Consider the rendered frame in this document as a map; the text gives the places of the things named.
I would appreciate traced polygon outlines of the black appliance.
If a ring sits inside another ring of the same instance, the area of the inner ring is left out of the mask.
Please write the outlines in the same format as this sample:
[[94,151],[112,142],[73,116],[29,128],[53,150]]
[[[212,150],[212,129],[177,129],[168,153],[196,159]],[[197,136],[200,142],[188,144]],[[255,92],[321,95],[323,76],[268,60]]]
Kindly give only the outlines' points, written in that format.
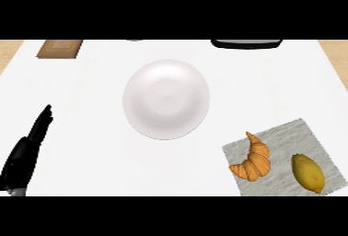
[[275,48],[281,42],[281,40],[211,40],[211,43],[218,48],[240,50],[271,49]]

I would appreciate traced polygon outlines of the white plate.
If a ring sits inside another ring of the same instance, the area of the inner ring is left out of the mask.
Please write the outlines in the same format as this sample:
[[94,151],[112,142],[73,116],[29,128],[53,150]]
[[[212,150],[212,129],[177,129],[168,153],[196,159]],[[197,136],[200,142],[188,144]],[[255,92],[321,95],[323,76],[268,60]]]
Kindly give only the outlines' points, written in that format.
[[129,78],[122,106],[141,135],[159,140],[185,136],[209,109],[209,88],[200,71],[174,59],[146,64]]

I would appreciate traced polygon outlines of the grey placemat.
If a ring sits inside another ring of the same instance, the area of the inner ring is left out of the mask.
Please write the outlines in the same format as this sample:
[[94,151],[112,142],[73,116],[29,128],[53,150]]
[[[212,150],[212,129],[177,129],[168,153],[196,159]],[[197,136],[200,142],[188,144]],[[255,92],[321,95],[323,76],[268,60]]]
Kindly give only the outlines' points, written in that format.
[[[270,148],[270,173],[256,182],[234,177],[241,196],[324,196],[348,185],[339,168],[302,119],[255,134]],[[326,185],[320,194],[305,190],[292,174],[290,158],[305,154],[321,167]]]

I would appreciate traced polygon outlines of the brown wooden board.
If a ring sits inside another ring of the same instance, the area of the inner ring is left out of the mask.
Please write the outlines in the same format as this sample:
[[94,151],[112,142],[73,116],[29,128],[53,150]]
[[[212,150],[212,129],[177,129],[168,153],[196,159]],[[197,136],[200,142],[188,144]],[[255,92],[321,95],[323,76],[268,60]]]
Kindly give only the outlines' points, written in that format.
[[45,40],[37,57],[41,59],[73,59],[78,56],[81,43],[82,40]]

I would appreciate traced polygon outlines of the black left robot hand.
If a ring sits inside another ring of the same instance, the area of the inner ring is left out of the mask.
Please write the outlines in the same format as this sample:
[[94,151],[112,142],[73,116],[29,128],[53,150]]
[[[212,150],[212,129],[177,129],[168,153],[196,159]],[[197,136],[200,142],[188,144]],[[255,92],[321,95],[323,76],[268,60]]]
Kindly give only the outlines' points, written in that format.
[[0,191],[23,189],[28,186],[44,141],[48,125],[53,122],[51,106],[38,115],[28,136],[23,136],[10,153],[0,172]]

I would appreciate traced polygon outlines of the yellow lemon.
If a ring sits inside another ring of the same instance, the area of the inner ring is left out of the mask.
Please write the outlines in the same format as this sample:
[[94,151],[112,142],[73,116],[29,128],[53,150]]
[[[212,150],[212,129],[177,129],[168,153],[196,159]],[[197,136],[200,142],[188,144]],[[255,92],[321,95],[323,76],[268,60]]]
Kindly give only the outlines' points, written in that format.
[[290,158],[292,174],[302,188],[315,194],[321,193],[326,185],[321,167],[303,154],[295,154]]

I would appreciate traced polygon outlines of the orange croissant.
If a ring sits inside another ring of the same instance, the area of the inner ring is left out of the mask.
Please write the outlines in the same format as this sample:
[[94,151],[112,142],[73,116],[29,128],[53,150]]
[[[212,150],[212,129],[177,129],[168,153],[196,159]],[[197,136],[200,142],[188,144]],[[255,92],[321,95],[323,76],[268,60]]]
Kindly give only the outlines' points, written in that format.
[[231,164],[228,169],[237,178],[255,182],[270,173],[270,149],[252,133],[246,133],[246,137],[250,142],[247,158],[241,163]]

